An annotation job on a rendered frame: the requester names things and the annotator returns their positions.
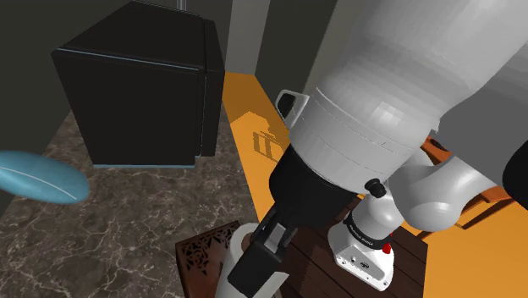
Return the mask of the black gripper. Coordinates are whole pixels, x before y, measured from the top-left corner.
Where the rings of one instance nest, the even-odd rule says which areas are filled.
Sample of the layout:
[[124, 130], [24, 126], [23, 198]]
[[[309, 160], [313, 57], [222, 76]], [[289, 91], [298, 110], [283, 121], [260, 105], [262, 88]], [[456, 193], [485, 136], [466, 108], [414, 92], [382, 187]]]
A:
[[250, 236], [228, 281], [253, 296], [277, 271], [297, 227], [319, 229], [333, 221], [357, 194], [334, 185], [288, 146], [269, 178], [273, 206]]

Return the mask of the white paper towel roll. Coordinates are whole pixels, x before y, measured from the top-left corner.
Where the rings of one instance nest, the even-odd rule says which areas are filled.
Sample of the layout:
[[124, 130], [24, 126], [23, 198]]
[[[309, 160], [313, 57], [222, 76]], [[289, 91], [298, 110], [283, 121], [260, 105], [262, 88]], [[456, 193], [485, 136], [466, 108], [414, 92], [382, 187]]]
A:
[[289, 277], [288, 273], [280, 271], [274, 272], [253, 296], [243, 294], [229, 283], [228, 275], [235, 268], [235, 265], [244, 253], [243, 240], [248, 240], [250, 234], [256, 228], [256, 223], [246, 223], [234, 231], [229, 241], [228, 252], [224, 258], [223, 268], [217, 283], [214, 298], [273, 298]]

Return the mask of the dark wooden robot stand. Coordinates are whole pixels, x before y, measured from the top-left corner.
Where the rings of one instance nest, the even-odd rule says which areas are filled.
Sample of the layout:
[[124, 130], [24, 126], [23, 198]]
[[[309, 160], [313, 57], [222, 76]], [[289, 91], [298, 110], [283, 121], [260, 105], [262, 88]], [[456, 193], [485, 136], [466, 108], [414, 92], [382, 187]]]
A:
[[372, 288], [335, 263], [327, 232], [359, 202], [353, 199], [323, 228], [298, 230], [282, 263], [289, 274], [283, 298], [423, 298], [428, 245], [402, 227], [393, 232], [394, 274], [386, 290]]

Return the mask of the dark brown carved box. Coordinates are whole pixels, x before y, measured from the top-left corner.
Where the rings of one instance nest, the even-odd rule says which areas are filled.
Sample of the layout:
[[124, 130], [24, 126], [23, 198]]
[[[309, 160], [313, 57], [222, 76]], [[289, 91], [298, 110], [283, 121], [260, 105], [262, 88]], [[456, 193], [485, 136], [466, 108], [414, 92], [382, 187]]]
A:
[[224, 224], [175, 244], [185, 298], [215, 298], [223, 261], [238, 221]]

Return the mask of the black box appliance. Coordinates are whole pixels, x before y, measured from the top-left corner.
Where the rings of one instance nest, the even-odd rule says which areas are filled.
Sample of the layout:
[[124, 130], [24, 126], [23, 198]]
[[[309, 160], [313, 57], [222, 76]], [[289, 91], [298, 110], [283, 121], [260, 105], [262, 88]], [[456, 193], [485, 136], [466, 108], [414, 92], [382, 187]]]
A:
[[225, 68], [212, 20], [131, 0], [51, 57], [95, 167], [214, 155]]

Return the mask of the blue oval dish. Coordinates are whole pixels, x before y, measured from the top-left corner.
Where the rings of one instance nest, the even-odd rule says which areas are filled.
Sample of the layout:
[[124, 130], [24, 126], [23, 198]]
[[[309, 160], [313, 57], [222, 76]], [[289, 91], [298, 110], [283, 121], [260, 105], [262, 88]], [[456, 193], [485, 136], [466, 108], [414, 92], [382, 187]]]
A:
[[56, 204], [75, 204], [90, 193], [78, 169], [49, 157], [20, 151], [0, 151], [0, 190]]

